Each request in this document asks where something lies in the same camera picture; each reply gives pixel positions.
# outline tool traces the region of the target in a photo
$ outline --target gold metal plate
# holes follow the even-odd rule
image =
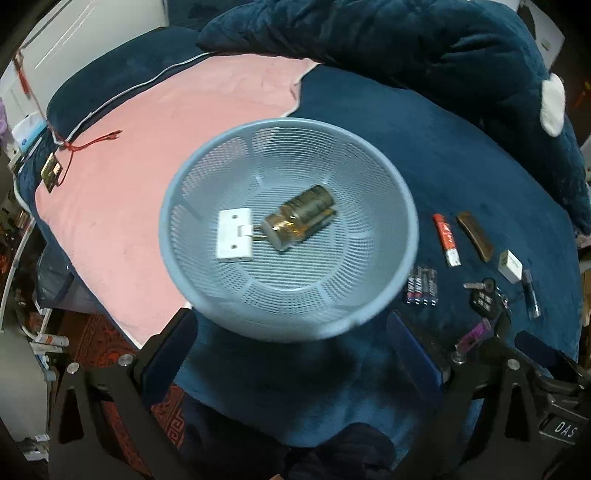
[[[63,168],[57,161],[56,156],[53,153],[49,154],[45,165],[43,165],[43,168],[41,169],[41,179],[49,193],[51,193],[53,187],[57,185],[57,179],[60,177],[62,170]]]

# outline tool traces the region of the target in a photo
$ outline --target red and white tube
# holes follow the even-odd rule
[[[456,242],[453,239],[452,230],[449,224],[445,221],[445,217],[440,213],[433,215],[437,231],[439,232],[439,240],[445,252],[445,260],[450,267],[457,267],[461,265],[460,255],[457,253]]]

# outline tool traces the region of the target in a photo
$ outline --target light blue plastic basket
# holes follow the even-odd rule
[[[220,210],[251,208],[257,225],[315,184],[335,197],[333,223],[286,252],[257,241],[254,261],[218,262]],[[306,119],[254,122],[209,141],[173,178],[160,215],[164,263],[185,298],[222,327],[271,342],[367,322],[402,289],[417,245],[417,211],[392,162],[351,132]]]

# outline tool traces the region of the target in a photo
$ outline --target tissue box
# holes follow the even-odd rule
[[[499,272],[511,283],[521,281],[523,265],[519,259],[511,253],[511,250],[505,250],[499,257]]]
[[[18,143],[21,152],[26,153],[37,137],[43,132],[46,122],[39,112],[27,115],[12,129],[12,136]]]

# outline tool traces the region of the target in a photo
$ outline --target dark blue pillow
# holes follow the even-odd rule
[[[91,61],[65,81],[49,102],[47,118],[62,137],[67,137],[86,115],[110,98],[147,82],[171,65],[202,53],[195,45],[196,40],[197,32],[194,30],[168,27],[157,28],[121,44]],[[187,64],[170,69],[158,81],[161,82],[190,66],[191,64]],[[153,83],[149,83],[121,96],[85,122],[77,134],[116,106],[153,86]]]
[[[542,129],[541,86],[548,70],[526,26],[505,5],[490,0],[259,0],[209,22],[198,45],[311,57],[412,88],[482,128],[581,231],[591,233],[583,157],[573,128],[567,119],[557,138]]]

